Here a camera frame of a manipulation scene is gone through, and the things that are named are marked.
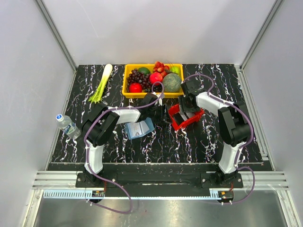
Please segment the red plastic card tray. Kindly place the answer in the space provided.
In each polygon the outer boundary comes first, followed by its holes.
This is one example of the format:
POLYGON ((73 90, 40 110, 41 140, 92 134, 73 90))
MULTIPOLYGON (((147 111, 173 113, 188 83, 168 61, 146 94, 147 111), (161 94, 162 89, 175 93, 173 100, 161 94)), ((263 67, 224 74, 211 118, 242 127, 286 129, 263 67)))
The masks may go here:
POLYGON ((186 128, 190 124, 198 122, 202 115, 205 113, 203 109, 199 109, 195 113, 181 113, 179 105, 174 105, 168 110, 169 116, 172 121, 172 127, 175 131, 186 128))

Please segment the blue leather card holder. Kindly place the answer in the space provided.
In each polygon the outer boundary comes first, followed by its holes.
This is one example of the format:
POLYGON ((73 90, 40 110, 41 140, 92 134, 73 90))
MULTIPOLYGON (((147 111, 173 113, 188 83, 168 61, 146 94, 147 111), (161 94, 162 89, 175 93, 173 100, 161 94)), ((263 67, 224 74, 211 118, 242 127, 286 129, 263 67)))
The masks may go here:
POLYGON ((154 125, 151 118, 146 118, 140 122, 129 122, 125 124, 125 131, 129 140, 144 137, 154 131, 154 125))

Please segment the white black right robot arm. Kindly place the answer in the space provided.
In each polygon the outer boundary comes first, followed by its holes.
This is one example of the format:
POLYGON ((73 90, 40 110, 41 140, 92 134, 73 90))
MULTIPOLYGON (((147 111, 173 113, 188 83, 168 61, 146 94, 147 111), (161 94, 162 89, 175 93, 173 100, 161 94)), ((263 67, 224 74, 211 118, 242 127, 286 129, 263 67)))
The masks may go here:
POLYGON ((219 161, 221 172, 216 174, 215 181, 226 187, 232 182, 231 174, 237 171, 243 147, 254 137, 247 107, 243 102, 232 103, 212 95, 210 91, 200 90, 191 80, 182 82, 181 88, 184 94, 178 97, 178 104, 168 110, 172 127, 178 131, 199 121, 204 110, 218 117, 224 147, 219 161))

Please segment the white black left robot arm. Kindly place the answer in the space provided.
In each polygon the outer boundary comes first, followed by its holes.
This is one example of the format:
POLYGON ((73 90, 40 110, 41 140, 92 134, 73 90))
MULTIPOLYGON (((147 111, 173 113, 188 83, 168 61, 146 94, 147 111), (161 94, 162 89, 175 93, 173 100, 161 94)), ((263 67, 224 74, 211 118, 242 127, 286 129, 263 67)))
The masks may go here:
POLYGON ((87 183, 93 187, 101 185, 104 145, 114 135, 117 125, 124 124, 132 140, 152 132, 154 124, 166 121, 167 107, 162 103, 163 98, 163 93, 147 93, 135 107, 108 107, 100 103, 93 108, 81 128, 86 144, 87 183))

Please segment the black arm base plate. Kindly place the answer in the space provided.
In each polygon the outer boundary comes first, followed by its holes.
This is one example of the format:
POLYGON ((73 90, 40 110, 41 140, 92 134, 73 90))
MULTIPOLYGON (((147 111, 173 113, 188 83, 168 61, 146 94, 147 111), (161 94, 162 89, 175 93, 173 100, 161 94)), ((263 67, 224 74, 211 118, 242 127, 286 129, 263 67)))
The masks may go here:
POLYGON ((242 177, 237 174, 236 178, 218 184, 214 173, 115 173, 105 174, 104 178, 112 180, 121 186, 129 185, 188 185, 199 188, 231 188, 241 189, 244 187, 242 177))

